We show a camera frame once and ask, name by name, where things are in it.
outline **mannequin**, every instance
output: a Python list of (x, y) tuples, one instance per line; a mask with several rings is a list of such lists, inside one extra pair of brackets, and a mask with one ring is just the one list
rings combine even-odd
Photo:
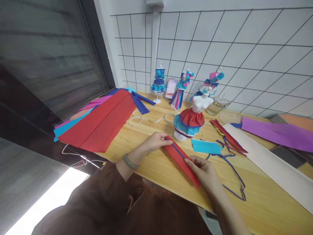
[(191, 65), (189, 65), (186, 72), (182, 72), (177, 85), (178, 90), (170, 101), (170, 104), (173, 104), (176, 109), (180, 109), (182, 107), (184, 91), (190, 84), (190, 78), (194, 76), (194, 73), (190, 73), (190, 66)]
[(193, 105), (190, 109), (185, 109), (181, 114), (174, 118), (175, 132), (177, 140), (183, 141), (192, 138), (199, 133), (200, 127), (204, 125), (204, 111), (213, 100), (209, 98), (209, 93), (194, 97)]
[(162, 61), (160, 67), (156, 68), (156, 75), (153, 84), (151, 85), (151, 90), (156, 93), (156, 99), (153, 100), (155, 103), (161, 103), (161, 100), (158, 99), (158, 94), (165, 91), (164, 84), (164, 73), (165, 68), (162, 67)]
[(193, 102), (194, 97), (201, 96), (204, 93), (209, 93), (209, 97), (215, 94), (218, 81), (225, 76), (224, 73), (221, 72), (221, 69), (222, 67), (220, 67), (217, 72), (210, 73), (210, 78), (203, 82), (203, 85), (201, 85), (198, 91), (189, 99), (190, 102)]

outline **glass cup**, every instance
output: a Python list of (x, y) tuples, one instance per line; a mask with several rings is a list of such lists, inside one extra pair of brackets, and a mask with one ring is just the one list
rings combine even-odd
[(213, 98), (213, 103), (209, 105), (206, 110), (210, 115), (217, 115), (220, 111), (224, 110), (231, 102), (223, 97), (216, 96)]

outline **white tile wall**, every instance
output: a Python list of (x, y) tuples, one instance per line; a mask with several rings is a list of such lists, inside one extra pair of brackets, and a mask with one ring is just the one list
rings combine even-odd
[[(222, 66), (216, 95), (227, 110), (271, 117), (313, 117), (313, 8), (163, 12), (157, 65), (179, 78), (195, 73), (189, 100), (209, 73)], [(152, 14), (112, 16), (121, 77), (150, 92)]]

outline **brown jacket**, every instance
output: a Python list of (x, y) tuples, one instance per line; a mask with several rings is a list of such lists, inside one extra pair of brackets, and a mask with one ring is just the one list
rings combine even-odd
[(160, 199), (135, 174), (125, 183), (107, 163), (36, 225), (32, 235), (42, 234), (211, 233), (195, 205), (166, 190)]

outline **white ribbon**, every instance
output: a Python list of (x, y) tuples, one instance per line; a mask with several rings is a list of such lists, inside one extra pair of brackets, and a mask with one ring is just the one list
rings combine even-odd
[[(159, 120), (157, 120), (157, 121), (153, 122), (153, 121), (150, 121), (150, 120), (149, 120), (149, 119), (147, 119), (147, 118), (143, 118), (143, 117), (142, 117), (142, 115), (141, 115), (141, 113), (140, 113), (139, 111), (135, 111), (135, 112), (133, 112), (133, 114), (132, 114), (132, 115), (133, 115), (133, 117), (132, 117), (131, 119), (129, 119), (129, 120), (128, 120), (128, 123), (129, 123), (132, 127), (139, 126), (139, 125), (140, 125), (140, 123), (141, 123), (143, 120), (148, 120), (149, 122), (152, 122), (152, 123), (158, 123), (159, 121), (164, 120), (164, 121), (166, 121), (166, 122), (168, 122), (168, 123), (170, 123), (170, 124), (173, 124), (173, 122), (170, 122), (170, 121), (166, 120), (166, 119), (165, 119), (165, 117), (166, 117), (167, 115), (172, 115), (172, 116), (175, 116), (174, 114), (165, 114), (163, 118), (160, 118)], [(140, 122), (139, 122), (139, 123), (137, 123), (136, 125), (132, 125), (132, 124), (130, 123), (130, 121), (131, 121), (132, 119), (136, 119), (136, 118), (140, 118)]]

